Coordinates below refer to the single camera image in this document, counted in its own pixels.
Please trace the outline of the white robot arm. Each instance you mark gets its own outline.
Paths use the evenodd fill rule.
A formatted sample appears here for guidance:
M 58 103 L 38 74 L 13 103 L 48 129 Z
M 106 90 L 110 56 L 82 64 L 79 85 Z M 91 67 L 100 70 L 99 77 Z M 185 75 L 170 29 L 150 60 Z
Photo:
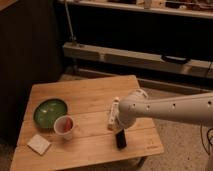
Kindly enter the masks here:
M 213 126 L 213 93 L 150 99 L 142 89 L 136 89 L 118 104 L 116 126 L 131 127 L 137 118 L 157 118 L 188 124 Z

